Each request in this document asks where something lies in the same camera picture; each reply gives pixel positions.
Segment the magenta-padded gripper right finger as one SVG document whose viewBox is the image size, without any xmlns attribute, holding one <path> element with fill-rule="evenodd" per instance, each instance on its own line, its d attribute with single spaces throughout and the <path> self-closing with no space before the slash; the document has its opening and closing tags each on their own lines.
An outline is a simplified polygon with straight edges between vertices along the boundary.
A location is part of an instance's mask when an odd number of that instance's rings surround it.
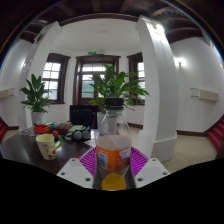
<svg viewBox="0 0 224 224">
<path fill-rule="evenodd" d="M 169 175 L 169 171 L 157 158 L 148 158 L 134 147 L 131 148 L 130 170 L 136 188 Z"/>
</svg>

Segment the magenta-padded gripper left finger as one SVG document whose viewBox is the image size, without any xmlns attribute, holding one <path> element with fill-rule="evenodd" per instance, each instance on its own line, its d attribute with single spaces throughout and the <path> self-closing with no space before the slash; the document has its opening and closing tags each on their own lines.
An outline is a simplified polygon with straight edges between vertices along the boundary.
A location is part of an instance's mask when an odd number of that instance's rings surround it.
<svg viewBox="0 0 224 224">
<path fill-rule="evenodd" d="M 96 171 L 96 149 L 92 148 L 80 158 L 70 158 L 57 175 L 78 186 L 92 189 Z"/>
</svg>

